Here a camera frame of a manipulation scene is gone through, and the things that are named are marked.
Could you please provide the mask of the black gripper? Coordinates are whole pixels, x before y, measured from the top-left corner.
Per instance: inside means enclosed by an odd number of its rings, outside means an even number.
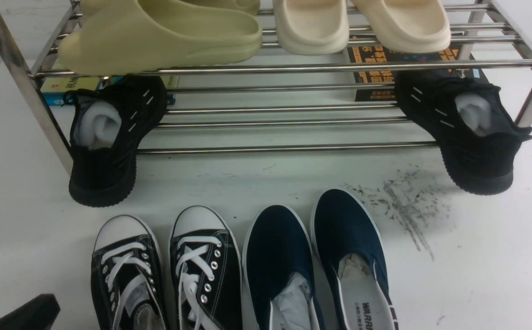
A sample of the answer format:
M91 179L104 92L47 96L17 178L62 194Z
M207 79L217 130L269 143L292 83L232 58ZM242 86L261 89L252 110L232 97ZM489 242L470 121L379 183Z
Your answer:
M0 318L0 330L50 330L60 310L54 294L40 294Z

